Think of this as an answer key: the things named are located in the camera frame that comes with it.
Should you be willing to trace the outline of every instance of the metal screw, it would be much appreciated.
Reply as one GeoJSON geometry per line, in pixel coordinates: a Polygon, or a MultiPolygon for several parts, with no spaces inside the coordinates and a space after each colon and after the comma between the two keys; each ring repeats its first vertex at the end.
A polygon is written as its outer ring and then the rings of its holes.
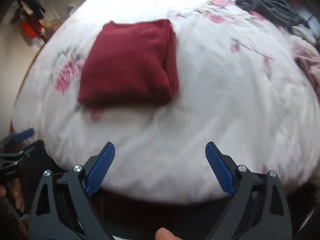
{"type": "Polygon", "coordinates": [[[79,172],[79,171],[82,170],[82,166],[81,166],[81,165],[76,165],[76,166],[73,167],[73,170],[74,170],[75,172],[79,172]]]}
{"type": "Polygon", "coordinates": [[[246,172],[247,171],[247,167],[244,166],[244,165],[239,165],[238,166],[238,170],[241,171],[241,172],[246,172]]]}
{"type": "Polygon", "coordinates": [[[44,175],[45,177],[50,176],[50,174],[51,174],[51,171],[49,171],[49,170],[46,170],[46,171],[43,173],[43,175],[44,175]]]}
{"type": "Polygon", "coordinates": [[[269,171],[271,177],[276,177],[277,173],[275,171],[269,171]]]}

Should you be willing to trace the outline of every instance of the blue rubber tip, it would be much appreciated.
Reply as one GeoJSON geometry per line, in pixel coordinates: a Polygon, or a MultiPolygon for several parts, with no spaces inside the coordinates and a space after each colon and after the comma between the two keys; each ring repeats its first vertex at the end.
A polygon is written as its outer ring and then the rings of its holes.
{"type": "Polygon", "coordinates": [[[236,191],[233,187],[233,176],[223,162],[220,153],[217,152],[211,143],[207,143],[205,147],[205,156],[222,190],[232,196],[236,191]]]}
{"type": "Polygon", "coordinates": [[[35,130],[30,128],[28,130],[25,130],[21,133],[16,133],[13,137],[13,140],[15,142],[22,142],[30,137],[32,137],[35,134],[35,130]]]}
{"type": "Polygon", "coordinates": [[[87,195],[90,196],[99,190],[100,185],[115,158],[115,153],[116,149],[112,143],[107,144],[102,150],[99,159],[86,177],[85,192],[87,195]]]}

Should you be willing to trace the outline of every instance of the white floral bed sheet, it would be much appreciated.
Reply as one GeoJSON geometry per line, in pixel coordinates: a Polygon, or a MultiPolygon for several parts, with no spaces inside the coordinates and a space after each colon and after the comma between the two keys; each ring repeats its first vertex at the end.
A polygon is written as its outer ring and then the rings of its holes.
{"type": "Polygon", "coordinates": [[[205,158],[209,141],[251,171],[276,170],[285,187],[298,187],[316,173],[320,109],[288,36],[235,0],[87,0],[35,61],[13,127],[35,128],[65,169],[113,142],[102,188],[132,198],[223,197],[205,158]],[[162,107],[79,105],[81,68],[102,26],[159,18],[170,19],[177,35],[179,96],[162,107]]]}

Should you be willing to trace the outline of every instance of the folded maroon garment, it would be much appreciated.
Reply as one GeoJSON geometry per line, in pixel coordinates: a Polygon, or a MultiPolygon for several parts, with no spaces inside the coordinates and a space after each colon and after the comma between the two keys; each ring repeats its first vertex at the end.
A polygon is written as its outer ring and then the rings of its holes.
{"type": "Polygon", "coordinates": [[[175,33],[169,20],[110,22],[82,69],[78,101],[87,106],[165,104],[179,92],[175,33]]]}

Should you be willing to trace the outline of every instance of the pink fabric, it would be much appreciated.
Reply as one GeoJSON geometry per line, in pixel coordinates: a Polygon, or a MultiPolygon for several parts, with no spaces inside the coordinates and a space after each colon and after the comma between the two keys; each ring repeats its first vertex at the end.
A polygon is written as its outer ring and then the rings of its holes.
{"type": "Polygon", "coordinates": [[[292,50],[295,62],[307,76],[320,102],[320,55],[297,43],[292,50]]]}

